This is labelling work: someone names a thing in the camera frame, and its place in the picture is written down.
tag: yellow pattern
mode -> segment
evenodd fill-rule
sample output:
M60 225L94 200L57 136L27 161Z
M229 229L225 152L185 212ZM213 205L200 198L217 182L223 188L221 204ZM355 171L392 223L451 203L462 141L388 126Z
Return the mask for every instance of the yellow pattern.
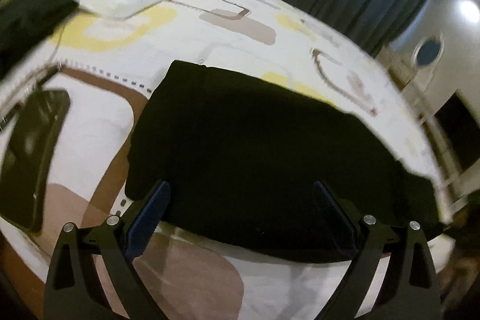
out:
M154 6L142 11L138 16L145 17L147 22L141 24L128 36L117 40L100 40L85 35L86 30L99 20L99 17L81 12L66 24L63 33L61 33L62 29L58 29L50 39L53 43L57 43L59 35L62 34L62 46L93 52L111 51L131 45L152 29L168 24L175 19L177 12L167 7Z
M273 83L278 86L289 88L289 80L286 76L277 74L276 72L266 72L262 75L262 80L265 82ZM302 83L295 82L293 83L293 90L299 92L300 94L307 95L311 98L321 100L322 102L328 103L333 107L337 107L331 99L326 98L321 95L318 91L312 89L311 87L305 86Z
M282 25L284 28L290 29L291 31L297 31L306 35L309 39L313 42L317 40L317 36L314 32L310 29L304 27L300 22L297 22L293 18L285 15L285 14L278 14L277 15L277 22Z

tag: ceiling light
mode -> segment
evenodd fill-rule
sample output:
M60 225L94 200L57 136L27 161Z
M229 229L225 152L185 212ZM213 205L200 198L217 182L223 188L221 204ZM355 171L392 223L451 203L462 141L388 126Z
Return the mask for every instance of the ceiling light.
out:
M460 9L463 15L471 22L478 23L480 21L480 9L473 1L462 1Z

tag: silver screw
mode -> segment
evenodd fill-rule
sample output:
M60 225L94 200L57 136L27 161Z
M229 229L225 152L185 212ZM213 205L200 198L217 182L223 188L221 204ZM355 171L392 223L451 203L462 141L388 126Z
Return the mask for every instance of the silver screw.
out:
M106 223L109 226L115 226L118 224L119 221L120 221L120 217L113 215L107 218Z
M414 231L418 231L420 229L420 224L417 223L416 221L410 221L410 228L412 228Z
M375 217L373 217L371 214L367 214L367 215L363 216L363 221L366 224L369 224L369 226L372 226L372 225L376 224L377 219Z
M65 232L71 232L73 231L75 228L75 225L73 223L66 223L64 226L63 226L63 230Z

